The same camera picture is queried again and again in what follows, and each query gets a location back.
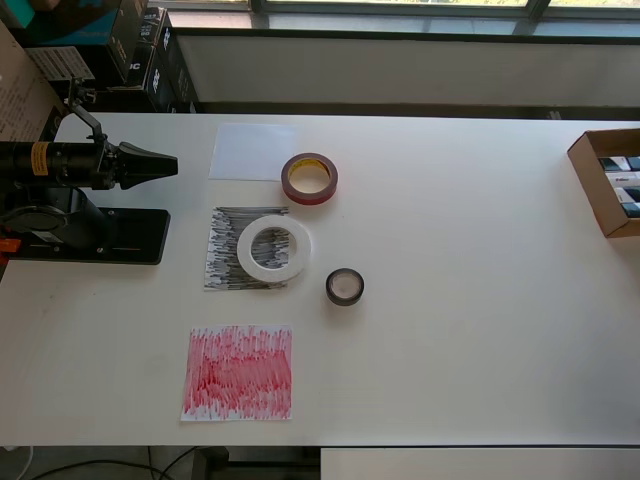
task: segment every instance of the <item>windowsill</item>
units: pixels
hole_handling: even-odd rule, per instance
[[[639,45],[640,22],[549,19],[538,23],[515,18],[447,18],[348,14],[178,10],[171,22],[181,35],[363,38],[509,43]]]

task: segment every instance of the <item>paper sheet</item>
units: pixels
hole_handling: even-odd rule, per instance
[[[254,220],[266,215],[286,215],[287,207],[216,207],[211,216],[204,289],[207,291],[283,288],[287,282],[264,283],[240,266],[236,250],[240,235]],[[267,268],[281,268],[289,261],[289,235],[266,231],[258,235],[252,253]]]
[[[191,331],[183,421],[291,418],[291,327]]]
[[[218,128],[209,178],[279,181],[296,153],[297,129],[290,125],[224,123]]]

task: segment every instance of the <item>tape roll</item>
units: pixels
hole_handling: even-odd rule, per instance
[[[327,296],[336,305],[348,307],[364,293],[364,278],[350,268],[339,268],[327,277]]]
[[[256,236],[270,228],[281,228],[287,231],[296,241],[296,253],[289,257],[289,263],[282,268],[266,268],[259,265],[251,254],[251,246]],[[238,239],[238,261],[240,265],[256,280],[267,283],[286,282],[298,275],[311,258],[311,239],[309,234],[295,220],[282,215],[268,215],[253,221],[240,234]]]
[[[301,168],[312,166],[323,169],[329,175],[329,184],[318,192],[301,192],[291,184],[291,175]],[[289,160],[282,168],[282,189],[287,197],[301,205],[319,205],[326,202],[338,187],[338,170],[331,160],[317,153],[301,153]]]

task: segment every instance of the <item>box with label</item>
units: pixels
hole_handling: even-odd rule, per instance
[[[61,0],[13,33],[51,82],[122,85],[147,0]]]
[[[187,63],[182,55],[178,38],[173,35],[169,14],[164,8],[149,7],[145,11],[138,42],[153,45],[171,80],[171,86],[180,105],[180,111],[188,113],[198,95],[193,86]]]
[[[2,23],[0,59],[0,141],[53,140],[63,105]]]
[[[602,233],[640,235],[640,129],[585,132],[568,154]]]
[[[166,113],[175,101],[156,48],[138,44],[125,85],[98,91],[96,103],[86,107],[94,112]]]

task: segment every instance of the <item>red scribbled paper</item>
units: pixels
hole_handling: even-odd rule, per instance
[[[193,329],[182,420],[291,418],[291,327]]]

